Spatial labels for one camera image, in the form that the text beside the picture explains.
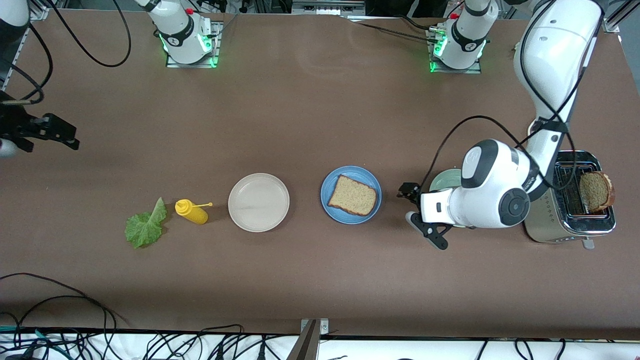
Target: white plate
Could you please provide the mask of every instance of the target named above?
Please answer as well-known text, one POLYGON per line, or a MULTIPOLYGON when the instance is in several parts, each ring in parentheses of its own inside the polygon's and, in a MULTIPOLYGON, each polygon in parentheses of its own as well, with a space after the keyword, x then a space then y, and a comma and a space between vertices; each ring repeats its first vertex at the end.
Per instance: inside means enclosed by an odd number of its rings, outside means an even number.
POLYGON ((229 215, 241 229, 261 233, 278 226, 289 211, 289 192, 269 174, 242 178, 229 194, 229 215))

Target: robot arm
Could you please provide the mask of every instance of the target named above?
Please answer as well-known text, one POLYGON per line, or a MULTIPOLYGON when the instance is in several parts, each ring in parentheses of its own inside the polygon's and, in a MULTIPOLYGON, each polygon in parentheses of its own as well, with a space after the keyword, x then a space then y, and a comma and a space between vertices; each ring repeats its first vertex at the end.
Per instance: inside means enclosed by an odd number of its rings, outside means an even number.
POLYGON ((447 43, 435 56, 450 68, 469 68, 482 53, 486 36, 497 18, 496 0, 465 0, 460 17, 443 24, 447 43))
POLYGON ((135 0, 151 16, 160 32, 164 50, 176 61, 191 64, 212 51, 211 20, 193 10, 187 13, 180 0, 135 0))
POLYGON ((4 0, 0 6, 0 45, 18 40, 29 24, 26 0, 4 0))
MULTIPOLYGON (((18 40, 29 25, 29 5, 26 0, 4 0, 0 6, 0 44, 18 40)), ((76 128, 47 113, 42 117, 28 114, 15 99, 0 91, 0 158, 14 156, 17 149, 31 152, 33 142, 25 138, 54 140, 77 150, 76 128)))
POLYGON ((418 188, 412 187, 414 184, 403 185, 399 196, 413 199, 420 209, 419 214, 407 214, 407 221, 439 249, 446 248, 446 241, 441 239, 443 233, 434 231, 438 226, 446 226, 448 230, 452 225, 502 228, 519 224, 529 212, 530 201, 547 189, 540 173, 552 179, 551 165, 555 163, 576 96, 572 90, 587 65, 602 10, 592 0, 552 0, 540 4, 529 0, 520 7, 535 10, 527 27, 531 30, 523 36, 514 58, 518 79, 536 107, 536 125, 542 127, 527 143, 533 161, 524 152, 502 142, 483 140, 464 157, 460 187, 419 193, 418 188), (540 98, 555 110, 566 102, 558 111, 559 117, 553 119, 554 111, 540 98))

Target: blue plate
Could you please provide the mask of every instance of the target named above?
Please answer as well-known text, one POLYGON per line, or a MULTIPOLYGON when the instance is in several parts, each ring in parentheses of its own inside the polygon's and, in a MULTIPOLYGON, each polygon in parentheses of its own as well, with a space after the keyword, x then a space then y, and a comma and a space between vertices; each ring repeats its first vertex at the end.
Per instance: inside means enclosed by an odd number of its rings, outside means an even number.
POLYGON ((372 218, 373 215, 378 212, 378 209, 380 209, 380 204, 382 204, 382 189, 380 188, 380 183, 378 182, 376 177, 365 169, 355 166, 341 167, 332 171, 324 179, 322 188, 320 189, 320 201, 322 202, 322 206, 324 207, 326 213, 329 214, 329 216, 332 217, 335 221, 349 225, 362 224, 363 222, 372 218), (332 208, 331 206, 327 205, 329 203, 329 200, 331 200, 331 195, 333 195, 335 185, 338 183, 338 177, 340 177, 340 175, 344 175, 355 181, 360 181, 361 183, 369 185, 376 190, 376 193, 378 194, 376 205, 367 216, 360 217, 358 215, 352 215, 344 210, 332 208))

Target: green led light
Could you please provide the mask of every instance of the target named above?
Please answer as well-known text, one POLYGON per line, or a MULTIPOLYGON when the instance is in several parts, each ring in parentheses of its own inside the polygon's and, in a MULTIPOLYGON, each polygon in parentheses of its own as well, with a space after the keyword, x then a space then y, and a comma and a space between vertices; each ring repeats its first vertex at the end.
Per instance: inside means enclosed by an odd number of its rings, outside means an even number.
POLYGON ((166 49, 166 43, 164 42, 164 39, 162 37, 160 37, 160 41, 162 41, 162 48, 164 49, 164 51, 168 54, 169 50, 166 49))
POLYGON ((448 43, 447 38, 443 37, 442 38, 442 45, 436 46, 434 51, 433 51, 433 53, 438 57, 442 56, 442 51, 444 51, 444 47, 447 46, 447 43, 448 43))
POLYGON ((484 46, 486 45, 486 40, 482 42, 482 45, 480 45, 480 51, 478 52, 478 59, 480 59, 480 56, 482 56, 482 50, 484 49, 484 46))
POLYGON ((209 58, 209 65, 211 65, 213 69, 218 67, 218 55, 209 58))
POLYGON ((209 52, 209 48, 211 47, 209 39, 198 34, 198 41, 200 42, 200 46, 202 46, 202 50, 209 52))

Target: toast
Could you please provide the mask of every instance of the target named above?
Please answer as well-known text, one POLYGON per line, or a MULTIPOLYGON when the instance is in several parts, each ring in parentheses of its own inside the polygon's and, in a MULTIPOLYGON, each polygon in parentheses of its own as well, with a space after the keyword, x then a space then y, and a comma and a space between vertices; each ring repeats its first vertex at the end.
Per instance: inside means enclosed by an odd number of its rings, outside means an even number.
POLYGON ((589 212, 594 213, 613 205, 616 191, 607 174, 594 171, 580 176, 580 196, 589 212))
POLYGON ((374 188, 340 175, 328 205, 352 215, 365 217, 371 213, 376 201, 378 194, 374 188))

